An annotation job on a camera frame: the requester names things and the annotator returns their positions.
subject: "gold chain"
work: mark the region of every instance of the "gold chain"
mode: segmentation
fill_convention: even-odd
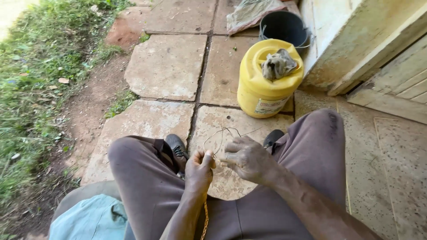
[[[205,202],[205,226],[203,227],[203,233],[202,233],[202,237],[200,238],[200,240],[205,239],[205,235],[206,235],[206,230],[208,229],[208,223],[209,223],[209,217],[208,217],[208,205]]]

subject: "bucket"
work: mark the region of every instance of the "bucket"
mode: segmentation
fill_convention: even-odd
[[[290,75],[273,82],[263,77],[261,64],[268,54],[275,54],[281,48],[289,52],[298,66]],[[303,75],[304,63],[292,44],[278,39],[257,42],[249,48],[240,63],[237,102],[251,117],[274,116],[301,84]]]
[[[271,12],[265,15],[260,22],[260,41],[269,38],[283,40],[293,44],[299,54],[309,46],[304,46],[308,36],[302,19],[288,11]]]

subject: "black bucket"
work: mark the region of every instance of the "black bucket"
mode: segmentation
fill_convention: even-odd
[[[260,22],[260,41],[269,38],[283,40],[293,44],[299,54],[308,47],[305,46],[308,36],[302,19],[288,11],[271,12]]]

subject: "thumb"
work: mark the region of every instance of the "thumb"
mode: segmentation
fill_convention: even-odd
[[[214,153],[212,152],[212,150],[208,150],[205,152],[205,156],[203,157],[201,165],[208,166],[210,168],[216,168]]]

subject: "jerrycan label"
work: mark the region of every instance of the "jerrycan label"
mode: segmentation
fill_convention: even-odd
[[[279,100],[265,100],[260,98],[255,108],[255,113],[263,115],[277,113],[285,106],[289,98],[290,96]]]

